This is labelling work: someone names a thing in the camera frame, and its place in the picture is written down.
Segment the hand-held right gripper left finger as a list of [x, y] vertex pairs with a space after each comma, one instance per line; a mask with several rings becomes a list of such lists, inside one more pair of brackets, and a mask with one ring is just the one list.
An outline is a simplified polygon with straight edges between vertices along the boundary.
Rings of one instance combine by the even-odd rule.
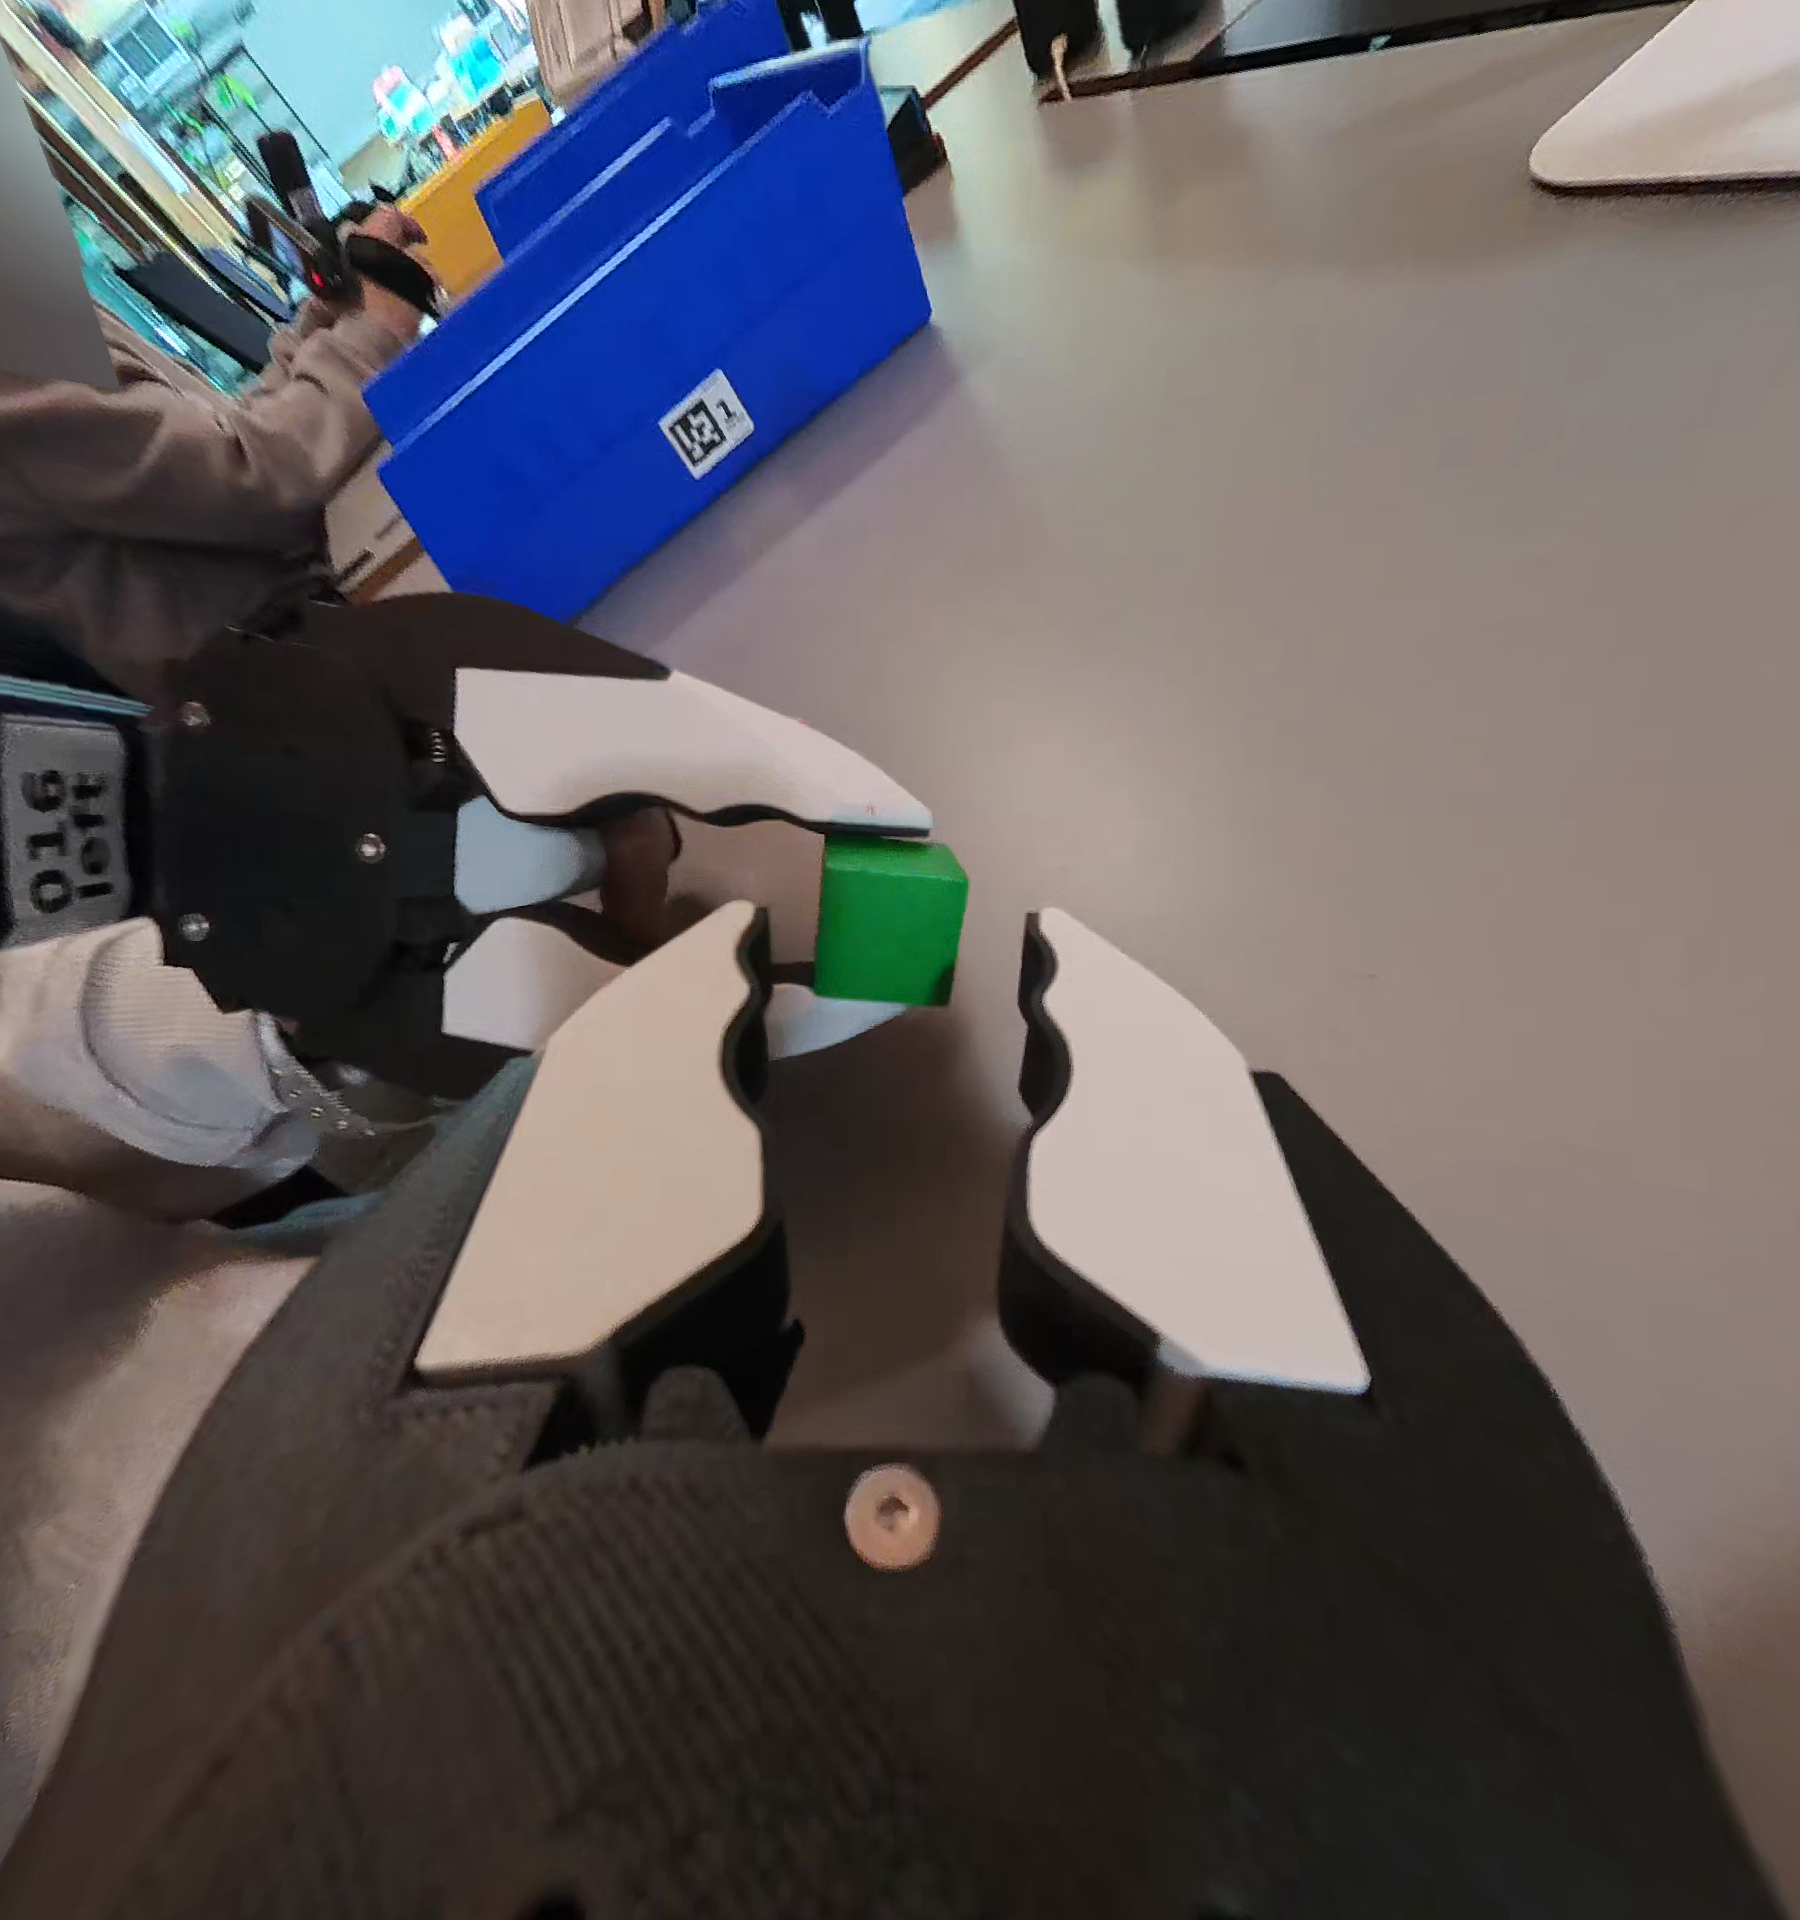
[[712, 1370], [769, 1434], [804, 1326], [765, 1137], [769, 917], [727, 903], [538, 1056], [464, 1227], [418, 1384], [554, 1381], [621, 1439], [672, 1370]]

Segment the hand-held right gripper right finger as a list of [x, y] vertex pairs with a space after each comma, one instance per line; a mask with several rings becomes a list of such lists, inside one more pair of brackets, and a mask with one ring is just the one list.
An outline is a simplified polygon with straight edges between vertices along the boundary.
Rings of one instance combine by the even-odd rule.
[[1150, 1453], [1218, 1448], [1229, 1394], [1368, 1416], [1371, 1361], [1240, 1044], [1061, 905], [1021, 924], [1019, 1015], [1008, 1353], [1054, 1396], [1120, 1394]]

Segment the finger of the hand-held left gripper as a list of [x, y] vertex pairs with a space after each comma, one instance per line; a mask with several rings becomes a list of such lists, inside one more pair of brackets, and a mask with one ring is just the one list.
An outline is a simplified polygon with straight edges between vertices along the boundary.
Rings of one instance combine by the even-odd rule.
[[539, 920], [494, 920], [442, 986], [451, 1042], [597, 1066], [719, 1066], [727, 1048], [783, 1063], [894, 1018], [900, 1001], [841, 1001], [779, 979], [759, 905], [719, 905], [636, 963], [614, 963]]
[[837, 739], [693, 674], [454, 671], [454, 744], [484, 799], [454, 815], [454, 903], [513, 910], [605, 877], [605, 823], [933, 835], [933, 815]]

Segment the green cube block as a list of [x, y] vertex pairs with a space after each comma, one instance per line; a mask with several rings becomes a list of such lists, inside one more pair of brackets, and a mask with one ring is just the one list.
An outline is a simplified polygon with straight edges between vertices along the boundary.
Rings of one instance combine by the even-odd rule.
[[949, 844], [828, 835], [815, 993], [943, 1008], [958, 993], [966, 905], [968, 877]]

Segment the person's left forearm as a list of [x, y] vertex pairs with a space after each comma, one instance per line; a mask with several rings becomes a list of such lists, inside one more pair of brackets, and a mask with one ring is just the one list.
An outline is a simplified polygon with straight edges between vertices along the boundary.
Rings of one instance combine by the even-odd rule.
[[262, 1015], [224, 1015], [149, 920], [0, 952], [0, 1183], [211, 1219], [373, 1137]]

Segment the person's left hand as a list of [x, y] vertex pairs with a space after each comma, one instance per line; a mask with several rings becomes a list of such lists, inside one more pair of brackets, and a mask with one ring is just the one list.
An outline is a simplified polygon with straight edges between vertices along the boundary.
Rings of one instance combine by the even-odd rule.
[[637, 958], [672, 938], [676, 856], [679, 833], [668, 808], [637, 808], [605, 825], [597, 910]]

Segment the labelled blue plastic bin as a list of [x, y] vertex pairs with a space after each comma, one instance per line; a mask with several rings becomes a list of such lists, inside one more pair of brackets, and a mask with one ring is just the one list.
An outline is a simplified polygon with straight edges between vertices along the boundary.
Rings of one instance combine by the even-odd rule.
[[655, 125], [365, 391], [440, 578], [580, 618], [930, 325], [861, 42]]

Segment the yellow plastic bin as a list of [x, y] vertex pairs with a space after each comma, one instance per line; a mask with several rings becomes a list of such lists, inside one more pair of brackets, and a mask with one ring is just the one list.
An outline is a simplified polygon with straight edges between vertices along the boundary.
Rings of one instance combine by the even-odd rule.
[[549, 109], [527, 95], [433, 172], [433, 181], [396, 195], [396, 205], [426, 226], [426, 263], [446, 301], [473, 295], [502, 270], [502, 248], [484, 218], [479, 186], [521, 156], [549, 125]]

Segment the person's grey sweatshirt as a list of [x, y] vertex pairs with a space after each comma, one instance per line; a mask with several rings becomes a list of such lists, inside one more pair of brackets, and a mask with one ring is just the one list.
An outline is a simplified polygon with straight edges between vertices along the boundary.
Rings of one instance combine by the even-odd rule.
[[561, 1396], [418, 1376], [464, 1224], [392, 1194], [303, 1252], [0, 1183], [0, 1915], [375, 1915], [276, 1693]]

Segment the small black box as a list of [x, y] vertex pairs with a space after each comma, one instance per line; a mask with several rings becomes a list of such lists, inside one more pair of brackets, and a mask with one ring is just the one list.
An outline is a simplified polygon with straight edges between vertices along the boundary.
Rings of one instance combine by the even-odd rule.
[[877, 95], [890, 125], [890, 156], [894, 156], [900, 186], [902, 195], [910, 195], [918, 186], [925, 186], [949, 172], [949, 142], [933, 132], [920, 90], [879, 87]]

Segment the black charging dock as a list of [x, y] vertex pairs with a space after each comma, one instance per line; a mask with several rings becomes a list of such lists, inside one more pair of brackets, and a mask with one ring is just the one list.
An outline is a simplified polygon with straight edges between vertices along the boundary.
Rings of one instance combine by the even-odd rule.
[[1008, 11], [1030, 80], [1054, 80], [1105, 55], [1100, 0], [1016, 0]]

